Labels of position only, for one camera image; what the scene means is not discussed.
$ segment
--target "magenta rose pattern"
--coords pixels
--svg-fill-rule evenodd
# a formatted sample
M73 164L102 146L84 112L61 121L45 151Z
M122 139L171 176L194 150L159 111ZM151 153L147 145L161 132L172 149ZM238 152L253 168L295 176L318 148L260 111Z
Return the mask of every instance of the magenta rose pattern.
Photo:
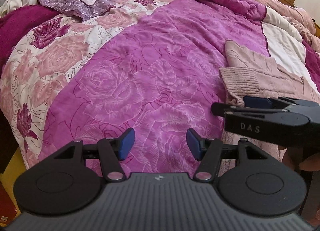
M155 61L148 71L155 76L162 92L169 92L177 101L190 100L198 90L198 81L195 78L189 76L177 78L173 67L165 59Z
M51 19L33 30L35 40L30 44L36 48L43 49L52 43L57 37L68 33L70 25L60 27L62 18Z
M215 136L215 126L205 118L200 103L184 102L157 109L146 105L134 125L136 146L132 154L149 172L194 172L198 162L186 148L186 132L192 127L201 136Z
M22 110L18 109L17 114L17 129L24 138L24 150L25 152L29 148L28 143L26 141L26 137L31 137L38 140L38 136L34 133L34 131L30 130L31 128L31 114L29 113L28 105L25 103L22 106Z
M84 73L80 89L91 102L84 113L116 125L136 117L143 104L161 96L156 78L148 71L132 73L129 60L119 65L108 60L97 64Z
M115 0L115 8L103 16L79 23L76 19L58 15L20 40L3 68L0 107L12 126L27 168L41 159L47 111L58 93L105 43L124 28L136 24L140 17L152 14L155 8L171 1ZM128 64L124 63L104 65L105 69L96 67L81 79L88 98L92 99L86 113L108 112L106 121L116 120L121 124L123 118L118 117L116 109L137 111L161 96L156 78L148 71L130 73ZM124 74L117 81L116 76L121 72ZM101 96L108 99L113 108L104 106L102 99L94 93L97 89L94 79L98 76L103 82L113 84L112 89L100 90ZM142 77L150 79L151 94L141 90ZM55 150L51 146L47 151L51 154Z

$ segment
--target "finger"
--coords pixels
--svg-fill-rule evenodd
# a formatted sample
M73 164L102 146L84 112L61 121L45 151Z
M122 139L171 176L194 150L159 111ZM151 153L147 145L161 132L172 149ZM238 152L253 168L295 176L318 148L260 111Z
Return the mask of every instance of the finger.
M296 166L294 164L294 161L291 159L289 156L288 151L285 152L283 158L282 158L282 163L286 166L288 166L290 169L295 170Z
M278 151L283 151L283 150L285 150L285 149L286 149L286 147L283 147L283 146L278 145Z
M308 220L308 222L309 222L310 225L312 225L312 226L314 226L314 227L317 227L317 226L320 225L320 220L318 220L318 219L316 219L316 218L310 219L310 220Z
M314 154L299 164L300 170L318 171L320 170L320 153Z
M316 214L316 219L318 219L320 221L320 205L318 207L318 211L317 211L317 214Z

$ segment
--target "pink knit fabric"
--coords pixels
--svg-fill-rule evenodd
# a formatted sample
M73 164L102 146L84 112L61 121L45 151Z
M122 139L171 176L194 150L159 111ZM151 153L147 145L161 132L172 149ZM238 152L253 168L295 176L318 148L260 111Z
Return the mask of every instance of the pink knit fabric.
M257 97L287 96L320 103L320 96L303 77L287 72L275 59L265 57L234 41L227 41L226 56L230 67L221 68L221 76L227 90L227 103L244 105L246 95ZM224 132L222 140L226 144L236 144L240 135ZM278 151L276 145L259 140L249 140L278 159L282 160L284 151ZM225 163L222 171L232 165Z

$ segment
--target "pink bedding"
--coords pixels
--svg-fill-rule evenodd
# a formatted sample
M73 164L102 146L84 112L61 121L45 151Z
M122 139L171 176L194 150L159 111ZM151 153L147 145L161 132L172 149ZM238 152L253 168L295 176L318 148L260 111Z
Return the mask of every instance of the pink bedding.
M280 15L285 17L291 17L295 19L299 23L301 23L304 27L306 27L312 35L316 33L316 27L311 19L310 15L301 8L294 8L291 6L287 6L279 2L278 0L255 0L264 6L270 7L277 11Z
M205 138L222 134L210 106L226 100L219 69L228 66L227 40L269 57L274 46L284 48L264 28L282 26L297 73L308 73L310 56L318 62L292 25L281 16L280 25L273 23L275 14L255 0L115 0L114 6L82 23L58 15L13 49L0 80L0 108L27 167L73 139L94 143L133 127L135 144L122 162L127 174L192 175L198 162L186 145L187 129ZM100 172L96 161L87 165Z
M40 5L31 5L21 7L0 19L0 74L14 46L34 27L58 14Z

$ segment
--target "purple pillow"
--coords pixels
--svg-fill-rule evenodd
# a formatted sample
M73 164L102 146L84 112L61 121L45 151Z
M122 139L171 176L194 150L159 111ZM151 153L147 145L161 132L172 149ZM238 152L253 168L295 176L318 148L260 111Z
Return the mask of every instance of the purple pillow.
M81 0L38 0L42 6L55 9L67 16L77 16L81 21L100 16L115 8L116 0L96 0L94 5L86 5Z

